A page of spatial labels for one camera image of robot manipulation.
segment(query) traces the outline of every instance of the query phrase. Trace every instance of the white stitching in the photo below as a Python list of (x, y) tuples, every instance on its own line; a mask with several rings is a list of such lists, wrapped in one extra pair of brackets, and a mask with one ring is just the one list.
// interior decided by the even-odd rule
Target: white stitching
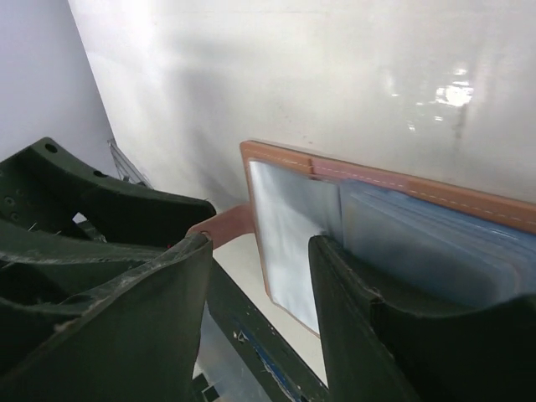
[[(376, 179), (373, 179), (373, 178), (367, 178), (365, 176), (361, 176), (359, 174), (354, 174), (354, 173), (350, 173), (350, 172), (347, 172), (345, 170), (335, 170), (335, 169), (330, 169), (329, 167), (319, 167), (319, 166), (312, 166), (312, 165), (305, 165), (303, 163), (299, 163), (299, 162), (293, 162), (293, 161), (290, 161), (288, 159), (284, 159), (282, 157), (275, 157), (273, 155), (270, 155), (269, 153), (263, 153), (263, 152), (258, 152), (254, 149), (250, 149), (250, 148), (244, 148), (244, 151), (247, 151), (247, 152), (252, 152), (256, 155), (261, 155), (263, 157), (268, 157), (270, 159), (275, 159), (275, 160), (278, 160), (278, 161), (282, 161), (282, 162), (285, 162), (285, 163), (291, 163), (293, 165), (297, 165), (297, 166), (301, 166), (303, 168), (317, 168), (319, 170), (326, 170), (326, 171), (329, 171), (329, 172), (334, 172), (334, 173), (344, 173), (344, 174), (347, 174), (349, 176), (352, 176), (354, 178), (359, 178), (361, 180), (364, 180), (364, 181), (367, 181), (367, 182), (372, 182), (372, 183), (382, 183), (382, 184), (385, 184), (385, 185), (391, 185), (391, 186), (397, 186), (397, 187), (401, 187), (401, 188), (404, 188), (404, 186), (402, 184), (396, 184), (396, 183), (389, 183), (389, 182), (382, 182), (381, 180), (376, 180)], [(536, 225), (536, 222), (533, 222), (531, 220), (523, 220), (523, 219), (520, 219), (516, 216), (507, 216), (505, 214), (500, 214), (500, 213), (497, 213), (497, 212), (492, 212), (492, 211), (489, 211), (487, 209), (480, 209), (478, 207), (473, 207), (471, 205), (467, 205), (467, 204), (462, 204), (462, 203), (458, 203), (456, 201), (451, 201), (449, 199), (445, 199), (445, 198), (439, 198), (439, 197), (436, 197), (435, 195), (432, 195), (432, 194), (427, 194), (427, 193), (421, 193), (421, 192), (417, 192), (415, 190), (407, 190), (408, 192), (410, 193), (413, 193), (413, 194), (419, 194), (419, 195), (422, 195), (423, 197), (427, 197), (427, 198), (437, 198), (441, 201), (444, 201), (446, 203), (451, 203), (451, 204), (459, 204), (460, 206), (464, 207), (464, 208), (468, 208), (468, 209), (475, 209), (476, 211), (483, 211), (485, 212), (486, 214), (491, 214), (491, 215), (496, 215), (496, 216), (499, 216), (501, 218), (505, 218), (505, 219), (509, 219), (509, 220), (514, 220), (514, 221), (517, 221), (517, 222), (524, 222), (525, 224), (534, 224)]]

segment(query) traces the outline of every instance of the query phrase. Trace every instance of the gray wall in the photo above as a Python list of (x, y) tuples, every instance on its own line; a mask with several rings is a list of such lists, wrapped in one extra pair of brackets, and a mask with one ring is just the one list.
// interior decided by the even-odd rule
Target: gray wall
[(70, 0), (155, 188), (247, 199), (246, 139), (536, 203), (534, 0)]
[(0, 159), (52, 137), (109, 174), (112, 132), (67, 0), (0, 2)]

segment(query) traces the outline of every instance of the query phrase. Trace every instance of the brown leather folder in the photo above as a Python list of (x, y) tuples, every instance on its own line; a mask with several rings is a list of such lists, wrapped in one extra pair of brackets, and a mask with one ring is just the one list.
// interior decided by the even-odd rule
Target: brown leather folder
[[(370, 183), (496, 224), (536, 234), (536, 205), (534, 204), (264, 142), (242, 142), (240, 150), (250, 192), (250, 203), (217, 215), (194, 226), (190, 231), (204, 232), (212, 238), (214, 247), (225, 244), (240, 235), (255, 233), (265, 278), (265, 289), (272, 301), (274, 297), (267, 277), (266, 251), (261, 241), (259, 216), (256, 210), (257, 200), (253, 191), (255, 184), (250, 168), (252, 162), (267, 163), (312, 181), (337, 182), (353, 179)], [(278, 301), (275, 303), (289, 310)]]

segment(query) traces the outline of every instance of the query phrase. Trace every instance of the plastic page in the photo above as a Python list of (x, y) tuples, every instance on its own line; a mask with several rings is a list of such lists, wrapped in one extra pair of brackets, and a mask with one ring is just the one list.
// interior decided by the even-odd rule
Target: plastic page
[(536, 291), (534, 236), (366, 183), (341, 186), (344, 246), (379, 269), (474, 307)]
[(307, 245), (319, 234), (343, 241), (338, 185), (265, 162), (250, 162), (250, 178), (271, 298), (318, 333)]

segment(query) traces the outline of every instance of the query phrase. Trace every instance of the screw hole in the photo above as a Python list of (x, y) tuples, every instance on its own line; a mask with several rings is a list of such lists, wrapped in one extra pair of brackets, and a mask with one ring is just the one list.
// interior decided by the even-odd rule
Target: screw hole
[(93, 172), (94, 175), (96, 175), (98, 178), (107, 178), (108, 176), (105, 175), (103, 172), (101, 172), (100, 170), (95, 170)]
[(44, 147), (46, 148), (47, 151), (49, 152), (52, 152), (52, 153), (56, 153), (58, 152), (58, 148), (56, 148), (54, 145), (52, 144), (44, 144)]

